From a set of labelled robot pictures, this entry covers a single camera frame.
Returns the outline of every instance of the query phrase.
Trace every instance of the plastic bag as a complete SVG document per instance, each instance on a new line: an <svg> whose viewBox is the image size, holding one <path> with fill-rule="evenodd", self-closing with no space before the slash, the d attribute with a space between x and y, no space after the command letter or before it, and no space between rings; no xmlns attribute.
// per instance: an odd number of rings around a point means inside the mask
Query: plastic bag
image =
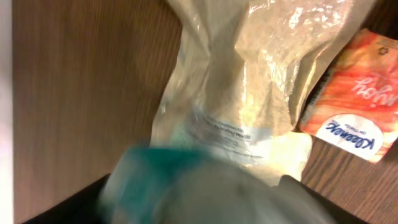
<svg viewBox="0 0 398 224"><path fill-rule="evenodd" d="M329 69L300 127L370 162L398 137L398 40L359 32Z"/></svg>
<svg viewBox="0 0 398 224"><path fill-rule="evenodd" d="M152 145L208 149L246 167L293 130L303 102L373 0L169 0L183 23ZM300 134L292 139L308 142ZM288 138L290 155L305 154ZM300 166L290 170L300 173Z"/></svg>

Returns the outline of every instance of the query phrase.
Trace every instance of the brown wooden panel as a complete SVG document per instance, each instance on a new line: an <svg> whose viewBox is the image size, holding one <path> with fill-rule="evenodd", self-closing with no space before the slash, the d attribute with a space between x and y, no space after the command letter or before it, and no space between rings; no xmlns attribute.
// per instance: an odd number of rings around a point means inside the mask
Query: brown wooden panel
<svg viewBox="0 0 398 224"><path fill-rule="evenodd" d="M398 223L397 179L397 146L371 164L316 139L302 182L367 222L393 224Z"/></svg>
<svg viewBox="0 0 398 224"><path fill-rule="evenodd" d="M13 2L15 221L148 142L181 25L163 1Z"/></svg>

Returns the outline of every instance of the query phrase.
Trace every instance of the kleenex logo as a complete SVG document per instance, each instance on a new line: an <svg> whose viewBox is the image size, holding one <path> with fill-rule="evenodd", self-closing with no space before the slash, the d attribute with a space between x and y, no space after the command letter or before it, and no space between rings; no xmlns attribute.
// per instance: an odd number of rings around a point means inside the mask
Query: kleenex logo
<svg viewBox="0 0 398 224"><path fill-rule="evenodd" d="M340 138L344 139L345 141L354 143L355 148L361 147L362 149L373 149L374 138L370 140L368 138L361 138L355 134L351 134L340 128L340 124L338 124L336 121L328 123L325 129L329 130L335 136L340 136Z"/></svg>
<svg viewBox="0 0 398 224"><path fill-rule="evenodd" d="M370 160L383 145L383 133L370 119L356 114L336 114L322 123L316 137Z"/></svg>

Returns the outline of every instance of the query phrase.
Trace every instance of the orange packaging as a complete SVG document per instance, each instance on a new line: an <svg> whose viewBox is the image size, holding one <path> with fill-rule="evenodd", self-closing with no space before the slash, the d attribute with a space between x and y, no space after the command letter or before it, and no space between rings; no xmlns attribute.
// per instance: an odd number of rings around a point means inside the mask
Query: orange packaging
<svg viewBox="0 0 398 224"><path fill-rule="evenodd" d="M398 41L361 30L315 94L301 130L378 162L398 137Z"/></svg>

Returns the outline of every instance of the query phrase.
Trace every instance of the wood grain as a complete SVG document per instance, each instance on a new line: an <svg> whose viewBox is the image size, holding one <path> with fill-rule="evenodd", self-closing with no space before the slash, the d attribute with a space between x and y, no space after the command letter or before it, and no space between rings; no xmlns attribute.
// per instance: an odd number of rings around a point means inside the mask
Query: wood grain
<svg viewBox="0 0 398 224"><path fill-rule="evenodd" d="M13 2L15 221L149 142L181 25L163 1Z"/></svg>

